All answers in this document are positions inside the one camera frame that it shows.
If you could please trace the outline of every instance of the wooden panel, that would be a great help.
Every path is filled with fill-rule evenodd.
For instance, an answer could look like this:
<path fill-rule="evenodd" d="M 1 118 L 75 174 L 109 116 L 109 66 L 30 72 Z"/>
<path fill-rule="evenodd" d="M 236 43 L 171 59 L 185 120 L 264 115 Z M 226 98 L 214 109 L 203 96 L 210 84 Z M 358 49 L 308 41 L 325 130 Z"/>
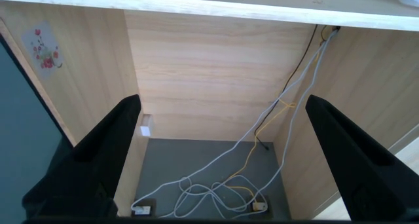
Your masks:
<path fill-rule="evenodd" d="M 419 30 L 419 11 L 398 0 L 9 0 L 82 7 L 146 10 L 353 26 Z"/>
<path fill-rule="evenodd" d="M 419 33 L 342 28 L 325 53 L 310 93 L 330 101 L 389 148 L 419 122 L 418 51 Z M 314 67 L 296 98 L 309 85 L 313 71 Z M 288 113 L 274 142 L 278 160 L 290 119 Z M 339 195 L 303 107 L 290 142 L 282 179 L 291 215 L 311 219 Z"/>
<path fill-rule="evenodd" d="M 237 18 L 125 15 L 154 138 L 241 138 L 278 97 L 314 30 L 307 24 Z M 291 92 L 285 100 L 292 99 Z M 274 139 L 281 119 L 261 134 L 262 140 Z"/>
<path fill-rule="evenodd" d="M 138 93 L 121 10 L 2 2 L 0 16 L 27 60 L 21 35 L 43 20 L 50 24 L 64 64 L 49 78 L 38 77 L 73 145 L 121 99 Z M 115 196 L 121 214 L 130 212 L 146 146 L 146 139 L 134 136 Z"/>
<path fill-rule="evenodd" d="M 139 114 L 137 125 L 141 124 L 143 112 Z M 126 155 L 124 168 L 119 178 L 117 191 L 113 200 L 118 206 L 119 216 L 131 216 L 131 204 L 137 193 L 141 167 L 149 139 L 141 135 L 141 130 L 136 130 L 132 136 L 131 146 Z"/>

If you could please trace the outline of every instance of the plug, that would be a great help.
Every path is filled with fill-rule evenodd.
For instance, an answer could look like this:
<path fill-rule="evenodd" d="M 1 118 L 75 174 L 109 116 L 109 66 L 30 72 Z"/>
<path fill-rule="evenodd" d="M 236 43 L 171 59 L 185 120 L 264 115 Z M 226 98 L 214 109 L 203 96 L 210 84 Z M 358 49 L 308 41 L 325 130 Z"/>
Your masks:
<path fill-rule="evenodd" d="M 267 209 L 268 209 L 268 204 L 265 203 L 265 202 L 253 202 L 252 203 L 252 210 L 254 212 L 262 211 L 262 210 L 266 211 Z"/>

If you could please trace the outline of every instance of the desk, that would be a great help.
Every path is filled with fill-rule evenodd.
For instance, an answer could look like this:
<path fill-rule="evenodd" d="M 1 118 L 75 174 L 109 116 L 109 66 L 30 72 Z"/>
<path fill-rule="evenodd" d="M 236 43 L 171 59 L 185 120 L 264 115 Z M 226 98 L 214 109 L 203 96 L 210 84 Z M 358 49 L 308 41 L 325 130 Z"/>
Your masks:
<path fill-rule="evenodd" d="M 6 0 L 0 15 L 20 48 L 25 30 L 51 25 L 65 65 L 40 84 L 74 141 L 137 93 L 155 120 L 154 138 L 238 140 L 282 90 L 314 24 L 343 27 L 311 93 L 387 148 L 418 135 L 419 9 L 397 0 Z M 283 100 L 298 100 L 313 70 Z M 279 161 L 292 113 L 260 135 L 275 143 Z M 294 219 L 311 219 L 338 198 L 303 111 L 286 161 Z"/>

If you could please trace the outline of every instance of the flower decal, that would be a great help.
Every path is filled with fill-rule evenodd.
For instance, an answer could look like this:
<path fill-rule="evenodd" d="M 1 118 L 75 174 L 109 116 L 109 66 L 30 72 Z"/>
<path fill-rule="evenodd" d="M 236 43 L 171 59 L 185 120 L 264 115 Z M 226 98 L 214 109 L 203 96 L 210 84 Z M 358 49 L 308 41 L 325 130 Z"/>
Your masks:
<path fill-rule="evenodd" d="M 41 68 L 61 67 L 62 63 L 60 65 L 56 64 L 58 61 L 58 46 L 55 46 L 55 50 L 49 50 L 42 40 L 40 29 L 35 29 L 35 35 L 37 36 L 37 44 L 34 46 L 33 42 L 31 42 L 31 45 L 33 46 L 33 56 Z"/>

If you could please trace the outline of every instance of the white cord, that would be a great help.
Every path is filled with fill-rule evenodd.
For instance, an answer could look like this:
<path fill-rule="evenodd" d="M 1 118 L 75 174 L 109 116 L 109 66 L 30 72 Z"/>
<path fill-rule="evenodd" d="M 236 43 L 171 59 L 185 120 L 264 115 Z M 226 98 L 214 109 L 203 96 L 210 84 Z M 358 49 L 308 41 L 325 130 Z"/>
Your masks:
<path fill-rule="evenodd" d="M 233 211 L 233 212 L 244 212 L 245 210 L 246 210 L 246 208 L 247 208 L 247 206 L 249 205 L 249 204 L 251 204 L 254 200 L 255 200 L 255 198 L 256 198 L 256 196 L 257 195 L 259 195 L 259 194 L 261 194 L 261 191 L 263 190 L 263 189 L 265 189 L 265 188 L 267 188 L 271 183 L 272 183 L 272 181 L 274 180 L 274 178 L 280 173 L 280 171 L 281 171 L 281 169 L 282 169 L 282 167 L 283 167 L 283 165 L 284 165 L 284 162 L 285 162 L 285 156 L 286 156 L 286 153 L 287 153 L 287 150 L 288 150 L 288 145 L 289 145 L 289 139 L 290 139 L 290 137 L 291 137 L 291 132 L 292 132 L 292 125 L 293 125 L 293 121 L 294 121 L 294 118 L 295 118 L 295 115 L 297 115 L 297 111 L 299 110 L 299 107 L 300 107 L 300 105 L 301 105 L 301 102 L 303 101 L 303 99 L 305 98 L 305 96 L 307 95 L 307 93 L 308 93 L 308 91 L 313 87 L 313 85 L 314 85 L 314 82 L 315 82 L 315 80 L 316 80 L 316 76 L 317 76 L 317 72 L 318 72 L 318 69 L 319 69 L 319 66 L 320 66 L 320 63 L 321 63 L 321 60 L 322 60 L 322 58 L 323 58 L 323 54 L 324 54 L 324 52 L 325 52 L 325 50 L 326 50 L 326 48 L 327 48 L 327 45 L 329 44 L 329 41 L 330 41 L 330 39 L 335 35 L 337 33 L 337 31 L 335 30 L 334 32 L 332 32 L 332 34 L 330 34 L 330 36 L 329 36 L 329 38 L 326 40 L 326 42 L 323 44 L 323 45 L 321 45 L 318 49 L 317 49 L 317 51 L 314 53 L 314 55 L 312 56 L 312 58 L 310 59 L 310 61 L 309 61 L 309 63 L 307 64 L 307 66 L 304 68 L 304 71 L 301 73 L 301 75 L 300 75 L 300 77 L 293 83 L 293 84 L 291 84 L 288 88 L 286 88 L 281 94 L 280 94 L 280 96 L 274 101 L 274 103 L 272 103 L 268 108 L 266 108 L 260 115 L 259 115 L 259 118 L 256 120 L 256 122 L 255 122 L 255 124 L 244 134 L 244 136 L 242 137 L 242 138 L 240 138 L 240 140 L 238 140 L 237 141 L 237 143 L 231 148 L 231 149 L 229 149 L 229 150 L 227 150 L 227 151 L 225 151 L 224 153 L 222 153 L 221 155 L 219 155 L 218 157 L 216 157 L 215 159 L 213 159 L 210 163 L 208 163 L 206 166 L 204 166 L 203 168 L 201 168 L 201 169 L 199 169 L 199 170 L 197 170 L 197 171 L 195 171 L 194 173 L 192 173 L 191 175 L 189 175 L 189 176 L 187 176 L 187 177 L 182 177 L 181 179 L 179 179 L 179 180 L 177 180 L 177 181 L 171 181 L 171 182 L 167 182 L 167 183 L 164 183 L 164 184 L 162 184 L 162 185 L 160 185 L 159 187 L 157 187 L 157 189 L 155 189 L 153 192 L 151 192 L 151 193 L 149 193 L 149 194 L 147 194 L 147 195 L 145 195 L 145 196 L 143 196 L 143 197 L 141 197 L 141 198 L 139 198 L 139 199 L 137 199 L 136 201 L 134 201 L 134 203 L 131 205 L 131 209 L 132 210 L 135 210 L 135 208 L 134 208 L 134 205 L 136 204 L 136 203 L 138 203 L 139 201 L 141 201 L 141 200 L 143 200 L 144 198 L 147 198 L 148 196 L 151 196 L 151 195 L 153 195 L 154 193 L 156 193 L 159 189 L 161 189 L 162 187 L 164 187 L 164 186 L 166 186 L 166 185 L 171 185 L 171 184 L 175 184 L 175 183 L 178 183 L 178 185 L 179 185 L 179 188 L 181 189 L 181 191 L 182 191 L 182 193 L 181 193 L 181 195 L 179 195 L 179 198 L 177 199 L 177 201 L 176 201 L 176 203 L 175 203 L 175 207 L 174 207 L 174 209 L 173 209 L 173 211 L 172 212 L 170 212 L 169 214 L 166 214 L 166 215 L 163 215 L 163 216 L 161 216 L 161 217 L 169 217 L 169 216 L 171 216 L 171 215 L 174 215 L 174 217 L 179 217 L 179 218 L 182 218 L 182 217 L 187 217 L 188 215 L 190 215 L 191 213 L 193 213 L 193 211 L 195 211 L 195 209 L 197 209 L 197 207 L 199 207 L 199 205 L 202 203 L 202 201 L 208 196 L 208 195 L 211 195 L 211 197 L 212 197 L 212 200 L 213 200 L 213 203 L 214 203 L 214 205 L 215 205 L 215 207 L 217 208 L 217 210 L 218 210 L 218 212 L 220 213 L 220 215 L 221 215 L 221 217 L 223 217 L 223 218 L 225 218 L 225 216 L 221 213 L 221 211 L 220 211 L 220 209 L 219 209 L 219 207 L 218 207 L 218 205 L 217 205 L 217 202 L 220 204 L 220 205 L 222 205 L 226 210 L 230 210 L 230 211 Z M 203 170 L 205 170 L 207 167 L 209 167 L 209 166 L 211 166 L 215 161 L 217 161 L 218 159 L 220 159 L 221 157 L 223 157 L 224 155 L 226 155 L 227 153 L 229 153 L 229 152 L 231 152 L 231 151 L 233 151 L 236 147 L 237 147 L 237 145 L 253 130 L 253 128 L 257 125 L 257 123 L 260 121 L 260 119 L 262 118 L 262 116 L 271 108 L 271 107 L 273 107 L 274 106 L 274 104 L 277 102 L 277 101 L 279 101 L 280 100 L 280 98 L 289 90 L 289 89 L 291 89 L 292 87 L 294 87 L 299 81 L 301 81 L 301 79 L 305 76 L 305 74 L 306 74 L 306 72 L 308 71 L 308 68 L 310 67 L 310 65 L 311 65 L 311 63 L 313 62 L 313 60 L 314 60 L 314 58 L 318 55 L 318 53 L 319 53 L 319 51 L 321 51 L 321 54 L 320 54 L 320 57 L 319 57 L 319 60 L 318 60 L 318 62 L 317 62 L 317 65 L 316 65 L 316 68 L 315 68 L 315 70 L 314 70 L 314 74 L 313 74 L 313 79 L 312 79 L 312 83 L 311 83 L 311 85 L 306 89 L 306 91 L 304 91 L 304 93 L 302 94 L 302 96 L 301 96 L 301 98 L 300 98 L 300 100 L 299 100 L 299 102 L 298 102 L 298 104 L 297 104 L 297 107 L 296 107 L 296 109 L 295 109 L 295 111 L 294 111 L 294 114 L 293 114 L 293 117 L 291 118 L 291 122 L 290 122 L 290 125 L 289 125 L 289 131 L 288 131 L 288 138 L 287 138 L 287 142 L 286 142 L 286 144 L 285 144 L 285 149 L 284 149 L 284 152 L 283 152 L 283 156 L 282 156 L 282 163 L 281 163 L 281 166 L 278 168 L 278 170 L 276 171 L 276 173 L 272 176 L 272 178 L 270 179 L 270 181 L 265 185 L 265 186 L 263 186 L 262 188 L 260 188 L 260 189 L 257 189 L 256 188 L 256 186 L 254 186 L 254 184 L 252 184 L 252 182 L 250 182 L 246 177 L 244 177 L 244 176 L 242 176 L 242 175 L 236 175 L 236 176 L 234 176 L 234 177 L 230 177 L 230 178 L 228 178 L 226 181 L 224 181 L 224 182 L 222 182 L 222 183 L 219 183 L 219 182 L 215 182 L 215 183 L 213 183 L 212 184 L 212 186 L 211 187 L 206 187 L 205 185 L 201 185 L 201 184 L 192 184 L 192 180 L 191 180 L 191 177 L 193 176 L 193 175 L 196 175 L 197 173 L 199 173 L 199 172 L 201 172 L 201 171 L 203 171 Z M 250 185 L 252 185 L 256 190 L 257 190 L 257 192 L 255 193 L 255 196 L 249 201 L 249 202 L 246 202 L 245 200 L 244 200 L 244 198 L 240 195 L 240 194 L 238 194 L 234 189 L 231 189 L 230 187 L 227 187 L 225 184 L 226 184 L 226 182 L 228 182 L 228 181 L 230 181 L 230 180 L 232 180 L 232 179 L 234 179 L 234 178 L 237 178 L 237 177 L 241 177 L 241 178 L 243 178 L 243 179 L 245 179 Z M 182 181 L 185 181 L 185 180 L 188 180 L 189 181 L 189 186 L 186 188 L 186 189 L 183 189 L 182 187 L 181 187 L 181 182 Z M 206 189 L 207 191 L 206 192 L 202 192 L 202 193 L 192 193 L 191 191 L 192 191 L 192 188 L 193 187 L 201 187 L 201 188 L 204 188 L 204 189 Z M 227 189 L 230 189 L 233 193 L 235 193 L 235 194 L 237 194 L 241 199 L 242 199 L 242 201 L 243 201 L 243 205 L 241 205 L 241 206 L 239 206 L 239 207 L 233 207 L 233 208 L 231 208 L 231 207 L 228 207 L 223 201 L 222 201 L 222 199 L 215 193 L 215 190 L 217 190 L 217 189 L 219 189 L 220 187 L 225 187 L 225 188 L 227 188 Z M 191 196 L 202 196 L 201 197 L 201 199 L 200 199 L 200 201 L 196 204 L 196 206 L 191 210 L 191 211 L 189 211 L 189 212 L 187 212 L 186 214 L 184 214 L 184 215 L 177 215 L 176 214 L 176 211 L 180 208 L 180 206 L 182 205 L 182 203 L 186 200 L 186 198 L 189 196 L 189 195 L 191 195 Z M 234 216 L 233 218 L 237 218 L 237 217 L 241 217 L 241 216 L 245 216 L 245 215 L 252 215 L 252 214 L 257 214 L 257 213 L 261 213 L 261 212 L 264 212 L 265 210 L 261 210 L 261 211 L 258 211 L 258 212 L 251 212 L 251 213 L 247 213 L 247 214 L 240 214 L 240 215 L 237 215 L 237 216 Z"/>

